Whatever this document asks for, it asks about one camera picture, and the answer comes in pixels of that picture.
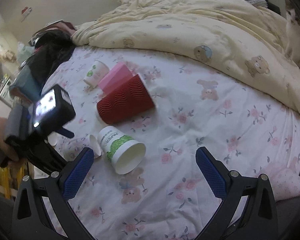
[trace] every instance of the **cat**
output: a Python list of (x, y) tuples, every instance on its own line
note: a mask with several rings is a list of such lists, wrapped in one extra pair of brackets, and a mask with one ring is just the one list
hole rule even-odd
[(300, 67), (300, 19), (295, 9), (287, 10), (287, 38), (288, 46), (285, 57), (294, 61)]

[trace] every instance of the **green printed paper cup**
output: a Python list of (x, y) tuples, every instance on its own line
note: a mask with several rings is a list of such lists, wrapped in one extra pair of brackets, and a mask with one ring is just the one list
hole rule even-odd
[(98, 134), (98, 142), (118, 174), (132, 171), (146, 154), (144, 143), (136, 141), (114, 126), (103, 128)]

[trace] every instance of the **hand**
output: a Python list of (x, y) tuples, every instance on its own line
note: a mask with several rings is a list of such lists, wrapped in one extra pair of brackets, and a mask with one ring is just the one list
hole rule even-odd
[(4, 154), (7, 155), (12, 160), (12, 161), (9, 161), (9, 163), (8, 163), (10, 168), (12, 168), (14, 170), (20, 169), (20, 167), (24, 163), (24, 160), (19, 160), (18, 155), (15, 152), (15, 150), (3, 141), (3, 134), (4, 134), (6, 122), (7, 122), (7, 119), (0, 118), (0, 150), (2, 150), (4, 152)]

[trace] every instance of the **bed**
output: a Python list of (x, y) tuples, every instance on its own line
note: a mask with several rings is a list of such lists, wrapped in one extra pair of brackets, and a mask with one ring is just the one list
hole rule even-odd
[[(300, 70), (283, 55), (285, 20), (243, 0), (121, 2), (78, 27), (78, 47), (43, 89), (57, 83), (69, 92), (76, 118), (66, 128), (76, 138), (100, 130), (104, 94), (82, 80), (96, 60), (125, 62), (156, 105), (116, 125), (146, 144), (141, 164), (117, 175), (103, 155), (69, 200), (88, 231), (96, 239), (194, 239), (220, 204), (195, 163), (201, 146), (243, 176), (268, 174), (276, 200), (300, 196)], [(68, 142), (60, 136), (56, 150)]]

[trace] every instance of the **small white paper cup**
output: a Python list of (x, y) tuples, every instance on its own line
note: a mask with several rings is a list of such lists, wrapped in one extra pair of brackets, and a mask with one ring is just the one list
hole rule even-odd
[(98, 144), (96, 137), (90, 134), (82, 138), (65, 142), (62, 150), (65, 160), (73, 161), (85, 147), (89, 147), (93, 150), (95, 159), (101, 156), (102, 150), (100, 145)]
[(48, 142), (51, 146), (56, 146), (58, 142), (58, 134), (56, 132), (52, 132), (48, 135)]
[(114, 126), (103, 128), (98, 142), (117, 174), (126, 174), (136, 168), (146, 154), (146, 146)]
[(109, 73), (109, 68), (103, 62), (96, 60), (96, 62), (89, 68), (83, 81), (89, 86), (95, 88), (101, 79)]

